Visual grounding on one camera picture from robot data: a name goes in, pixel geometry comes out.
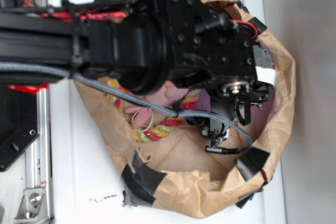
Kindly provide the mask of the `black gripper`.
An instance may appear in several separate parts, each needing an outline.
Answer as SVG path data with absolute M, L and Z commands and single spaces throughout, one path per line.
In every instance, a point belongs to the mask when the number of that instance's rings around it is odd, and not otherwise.
M 209 140 L 208 153 L 243 153 L 252 148 L 252 138 L 241 127 L 251 123 L 251 107 L 268 101 L 273 85 L 265 82 L 239 82 L 222 88 L 223 100 L 210 98 L 210 111 L 186 112 L 188 123 L 196 126 L 201 137 Z M 247 144 L 237 148 L 225 148 L 221 144 L 228 138 L 228 131 L 242 134 Z

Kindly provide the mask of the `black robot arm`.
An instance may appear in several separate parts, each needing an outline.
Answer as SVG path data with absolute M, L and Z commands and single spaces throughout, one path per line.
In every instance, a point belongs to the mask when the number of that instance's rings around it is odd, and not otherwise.
M 205 138 L 211 153 L 238 154 L 220 140 L 230 119 L 218 112 L 170 109 L 144 99 L 166 80 L 230 103 L 241 125 L 267 101 L 276 73 L 251 22 L 214 13 L 200 0 L 108 0 L 60 8 L 1 9 L 1 84 L 21 90 L 63 78 L 195 125 L 217 121 Z

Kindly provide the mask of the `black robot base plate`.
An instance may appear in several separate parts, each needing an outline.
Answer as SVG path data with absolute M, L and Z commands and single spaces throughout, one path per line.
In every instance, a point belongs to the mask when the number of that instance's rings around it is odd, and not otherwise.
M 1 86 L 1 172 L 7 171 L 37 136 L 37 95 Z

